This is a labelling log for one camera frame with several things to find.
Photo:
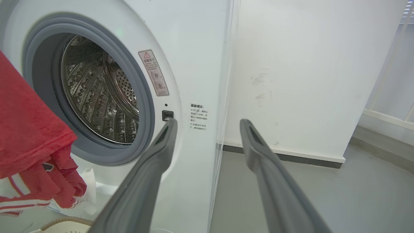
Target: white stripe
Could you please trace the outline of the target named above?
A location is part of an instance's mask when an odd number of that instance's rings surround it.
[[[14,189],[8,177],[0,179],[0,197],[20,197],[20,194]]]
[[[30,193],[30,189],[26,186],[26,184],[24,183],[19,173],[12,175],[12,179],[14,181],[14,184],[16,184],[16,186],[19,188],[19,190],[24,195],[27,195]]]
[[[48,204],[51,200],[37,200],[37,199],[31,199],[31,200],[21,200],[21,201],[3,201],[0,202],[0,208],[6,207],[6,206],[23,206],[23,205],[37,205],[37,204]],[[0,210],[1,212],[8,212],[11,210]]]

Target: printed notice sticker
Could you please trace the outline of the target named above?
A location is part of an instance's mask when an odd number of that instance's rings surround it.
[[[206,131],[208,117],[203,105],[190,103],[190,129]]]
[[[165,84],[164,76],[162,75],[161,69],[158,66],[158,62],[155,59],[152,50],[145,50],[138,52],[142,62],[144,63],[145,69],[151,78],[152,85],[154,86],[157,96],[169,95],[167,84]]]

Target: red towel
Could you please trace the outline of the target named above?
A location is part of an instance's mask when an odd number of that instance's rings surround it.
[[[0,213],[71,208],[86,191],[70,148],[77,138],[0,51]]]

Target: washing machine door opening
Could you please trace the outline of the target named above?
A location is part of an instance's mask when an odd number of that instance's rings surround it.
[[[77,15],[39,22],[25,45],[23,76],[78,136],[72,153],[115,166],[138,158],[154,131],[154,104],[131,53]]]
[[[139,128],[139,110],[131,84],[101,47],[76,35],[60,57],[59,87],[73,112],[97,136],[130,145]]]

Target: washing machine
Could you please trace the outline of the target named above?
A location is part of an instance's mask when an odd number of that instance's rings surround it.
[[[78,139],[97,213],[167,118],[178,123],[151,232],[207,232],[225,127],[234,0],[0,0],[0,49]]]

